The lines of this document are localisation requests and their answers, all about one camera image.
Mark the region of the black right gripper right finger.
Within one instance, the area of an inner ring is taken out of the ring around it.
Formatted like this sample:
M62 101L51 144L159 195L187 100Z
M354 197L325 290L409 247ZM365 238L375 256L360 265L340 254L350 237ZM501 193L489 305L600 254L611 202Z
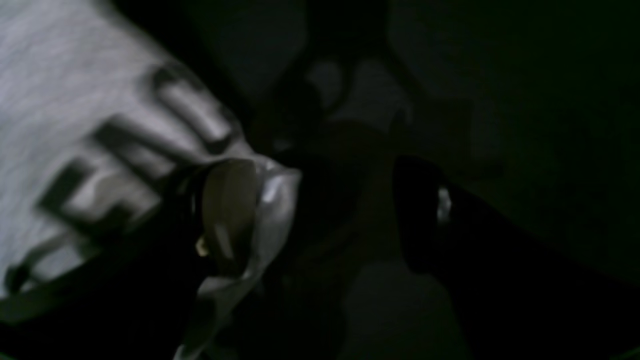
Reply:
M639 287L535 240L420 157L392 168L407 268L443 285L476 360L631 360Z

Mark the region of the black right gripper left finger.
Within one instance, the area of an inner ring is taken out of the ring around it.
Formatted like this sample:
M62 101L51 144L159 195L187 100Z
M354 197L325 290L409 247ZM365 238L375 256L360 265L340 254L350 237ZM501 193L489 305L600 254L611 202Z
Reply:
M1 358L171 360L204 280L247 268L257 203L254 161L181 171L102 253L1 301Z

